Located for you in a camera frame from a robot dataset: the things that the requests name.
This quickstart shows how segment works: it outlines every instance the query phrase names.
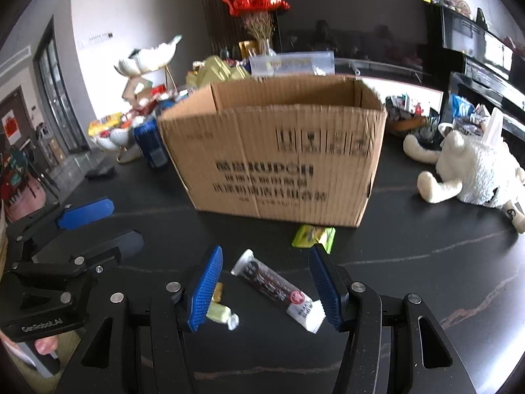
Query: cardboard box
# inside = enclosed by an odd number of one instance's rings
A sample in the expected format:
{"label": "cardboard box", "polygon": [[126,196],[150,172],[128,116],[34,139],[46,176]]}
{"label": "cardboard box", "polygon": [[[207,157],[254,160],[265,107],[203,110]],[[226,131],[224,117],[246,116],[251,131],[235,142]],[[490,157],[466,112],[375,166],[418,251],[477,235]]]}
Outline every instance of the cardboard box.
{"label": "cardboard box", "polygon": [[138,106],[146,106],[150,99],[153,97],[153,89],[148,87],[142,92],[139,92],[135,95],[135,100],[138,102]]}
{"label": "cardboard box", "polygon": [[124,101],[127,101],[132,107],[140,106],[138,103],[140,100],[140,95],[144,91],[148,90],[148,93],[146,93],[147,97],[151,97],[151,88],[153,87],[153,83],[149,80],[146,80],[146,78],[143,77],[133,77],[128,80],[126,83],[126,86],[124,88],[124,92],[122,93],[122,98]]}
{"label": "cardboard box", "polygon": [[57,140],[53,138],[50,139],[48,143],[58,164],[62,164],[66,160],[66,156],[64,155],[64,151],[62,151],[62,148],[58,144]]}
{"label": "cardboard box", "polygon": [[197,209],[359,226],[386,119],[360,81],[298,76],[211,84],[158,125]]}

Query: green snack package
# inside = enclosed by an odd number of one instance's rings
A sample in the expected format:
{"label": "green snack package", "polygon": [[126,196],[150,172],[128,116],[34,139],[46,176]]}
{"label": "green snack package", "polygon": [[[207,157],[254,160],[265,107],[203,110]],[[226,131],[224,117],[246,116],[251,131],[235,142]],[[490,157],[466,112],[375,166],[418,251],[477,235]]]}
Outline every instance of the green snack package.
{"label": "green snack package", "polygon": [[314,244],[321,243],[324,246],[326,253],[330,254],[334,237],[335,228],[301,225],[296,236],[293,238],[292,247],[308,249]]}

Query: television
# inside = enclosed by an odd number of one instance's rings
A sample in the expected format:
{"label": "television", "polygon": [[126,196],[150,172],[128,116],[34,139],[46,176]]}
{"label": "television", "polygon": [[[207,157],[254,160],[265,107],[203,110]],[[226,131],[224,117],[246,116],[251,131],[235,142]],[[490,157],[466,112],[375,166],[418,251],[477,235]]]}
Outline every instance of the television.
{"label": "television", "polygon": [[432,46],[443,41],[439,15],[423,0],[285,0],[277,15],[281,52],[332,50],[428,72]]}

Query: yellow package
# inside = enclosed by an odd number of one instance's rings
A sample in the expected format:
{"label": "yellow package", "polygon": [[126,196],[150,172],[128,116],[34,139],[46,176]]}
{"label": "yellow package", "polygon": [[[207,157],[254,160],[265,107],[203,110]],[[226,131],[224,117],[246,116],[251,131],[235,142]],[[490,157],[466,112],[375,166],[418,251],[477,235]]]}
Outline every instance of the yellow package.
{"label": "yellow package", "polygon": [[326,253],[330,254],[334,237],[335,228],[301,225],[296,236],[293,238],[292,247],[309,249],[314,244],[320,243],[325,248]]}
{"label": "yellow package", "polygon": [[93,137],[101,134],[105,130],[116,127],[121,123],[121,119],[122,112],[117,112],[115,114],[106,115],[99,120],[92,121],[89,123],[88,135]]}

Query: window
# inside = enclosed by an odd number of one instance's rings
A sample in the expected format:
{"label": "window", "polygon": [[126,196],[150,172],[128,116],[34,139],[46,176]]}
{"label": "window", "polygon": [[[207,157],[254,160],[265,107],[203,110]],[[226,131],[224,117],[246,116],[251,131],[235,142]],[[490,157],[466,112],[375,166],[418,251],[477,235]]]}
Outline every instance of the window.
{"label": "window", "polygon": [[54,39],[53,21],[44,33],[35,61],[44,86],[44,100],[49,104],[67,150],[76,153],[88,149],[86,138],[82,134],[64,85]]}

